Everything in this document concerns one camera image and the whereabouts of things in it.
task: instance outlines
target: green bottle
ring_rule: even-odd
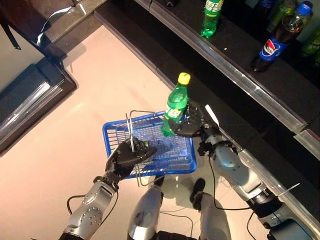
[[[314,61],[313,61],[312,66],[315,69],[320,69],[320,49],[315,53]]]
[[[215,34],[223,3],[224,0],[206,0],[201,36],[208,39]]]
[[[296,8],[296,0],[284,0],[283,3],[279,5],[279,10],[271,16],[270,23],[266,29],[271,33],[278,23],[280,23],[286,15],[293,14]]]
[[[302,56],[304,58],[314,54],[320,49],[320,27],[318,27],[311,36],[302,44]]]
[[[180,121],[180,118],[182,117],[182,114],[184,113],[184,110],[188,104],[187,86],[190,78],[191,77],[188,73],[181,72],[178,78],[178,84],[168,97],[163,125],[161,127],[161,132],[165,137],[175,135],[169,126],[168,120],[172,119],[176,123]]]

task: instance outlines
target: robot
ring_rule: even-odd
[[[261,224],[269,230],[268,240],[314,240],[312,233],[295,214],[275,196],[258,178],[257,174],[245,166],[236,148],[229,140],[224,140],[215,116],[210,108],[204,110],[195,102],[187,108],[188,117],[181,123],[169,120],[174,133],[183,137],[200,137],[200,155],[213,159],[214,168],[223,176],[257,215]],[[112,152],[103,176],[94,179],[92,188],[74,211],[59,240],[89,240],[102,224],[103,213],[117,194],[118,183],[126,178],[134,166],[151,157],[157,150],[133,137],[127,139]],[[158,217],[164,194],[161,185],[164,178],[156,176],[154,184],[141,197],[130,219],[127,240],[195,240],[177,233],[157,232]],[[190,201],[201,212],[200,240],[231,240],[230,229],[224,211],[221,211],[210,194],[203,192],[205,182],[198,179],[194,185]]]

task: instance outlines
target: robot leg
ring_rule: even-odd
[[[141,197],[128,227],[127,240],[154,240],[157,237],[157,224],[163,194],[154,185]]]
[[[227,215],[215,207],[214,198],[203,193],[201,200],[200,240],[231,240]]]

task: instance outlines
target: pepsi bottle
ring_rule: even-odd
[[[300,34],[303,26],[306,24],[306,20],[310,16],[312,7],[311,2],[304,1],[298,6],[295,14],[286,15],[282,19],[258,56],[251,62],[254,72],[265,72],[279,54],[286,49],[289,42]]]

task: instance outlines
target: yellow bottle cap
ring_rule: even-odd
[[[190,82],[190,75],[186,72],[181,72],[178,77],[178,83],[188,85]]]

